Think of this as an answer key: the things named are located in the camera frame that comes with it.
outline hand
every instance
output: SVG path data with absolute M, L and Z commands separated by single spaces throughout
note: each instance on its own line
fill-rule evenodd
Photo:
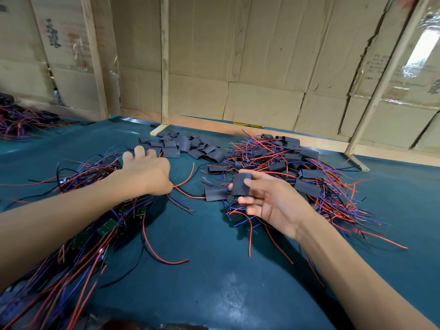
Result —
M 173 190 L 173 183 L 169 180 L 169 161 L 156 155 L 154 149 L 149 149 L 145 156 L 142 146 L 135 147 L 135 158 L 130 152 L 122 155 L 122 169 L 112 173 L 109 178 L 117 180 L 124 200 L 144 194 L 168 194 Z
M 244 181 L 250 187 L 250 197 L 239 197 L 239 203 L 247 206 L 246 213 L 261 217 L 290 238 L 296 238 L 304 220 L 318 215 L 286 181 L 264 172 L 246 169 L 239 172 L 250 173 L 253 178 Z

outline person's left hand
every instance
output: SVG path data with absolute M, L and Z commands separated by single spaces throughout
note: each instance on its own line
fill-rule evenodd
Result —
M 135 157 L 133 158 L 132 153 L 125 152 L 122 160 L 122 169 L 115 171 L 108 178 L 117 181 L 124 199 L 144 194 L 158 196 L 173 190 L 173 183 L 169 180 L 169 161 L 164 157 L 157 157 L 154 149 L 149 149 L 145 155 L 145 149 L 136 146 Z

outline forearm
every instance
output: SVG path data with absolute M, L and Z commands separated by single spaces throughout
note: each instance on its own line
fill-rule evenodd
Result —
M 0 214 L 0 291 L 122 198 L 111 175 Z
M 304 220 L 297 241 L 357 329 L 436 329 L 388 285 L 322 216 Z

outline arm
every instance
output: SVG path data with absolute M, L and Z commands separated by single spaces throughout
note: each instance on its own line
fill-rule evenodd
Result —
M 126 199 L 167 194 L 170 165 L 142 146 L 123 169 L 87 187 L 0 214 L 0 292 L 100 215 Z
M 437 329 L 383 280 L 289 183 L 262 172 L 245 179 L 240 197 L 249 215 L 260 216 L 295 239 L 330 284 L 357 329 Z

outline wooden post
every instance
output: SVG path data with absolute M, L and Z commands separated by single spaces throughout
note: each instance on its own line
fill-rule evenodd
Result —
M 393 76 L 393 73 L 397 67 L 400 58 L 402 57 L 405 49 L 408 46 L 408 42 L 412 34 L 414 33 L 415 28 L 418 26 L 420 20 L 422 19 L 429 1 L 430 0 L 419 0 L 418 3 L 415 5 L 411 18 L 409 19 L 404 32 L 400 36 L 398 43 L 396 44 L 388 65 L 386 66 L 385 71 L 383 72 L 382 77 L 379 80 L 376 89 L 374 90 L 373 96 L 368 102 L 368 106 L 366 107 L 366 110 L 359 122 L 359 125 L 357 126 L 356 131 L 353 134 L 347 150 L 345 151 L 345 155 L 349 158 L 349 160 L 352 161 L 356 166 L 358 166 L 362 171 L 370 171 L 370 169 L 353 156 L 355 154 L 355 148 L 362 138 L 362 135 L 364 134 L 368 123 L 371 121 L 371 117 L 376 111 L 377 105 L 379 104 L 386 88 L 388 87 L 388 83 Z
M 85 28 L 87 30 L 88 44 L 91 54 L 91 63 L 95 74 L 96 88 L 98 91 L 99 108 L 101 110 L 102 119 L 108 119 L 109 113 L 107 109 L 106 90 L 104 87 L 104 79 L 102 77 L 101 59 L 98 51 L 98 40 L 96 39 L 95 19 L 93 17 L 93 9 L 90 0 L 81 0 Z
M 162 108 L 161 122 L 158 127 L 150 132 L 157 135 L 168 125 L 168 76 L 169 76 L 169 0 L 161 0 L 161 54 L 162 54 Z

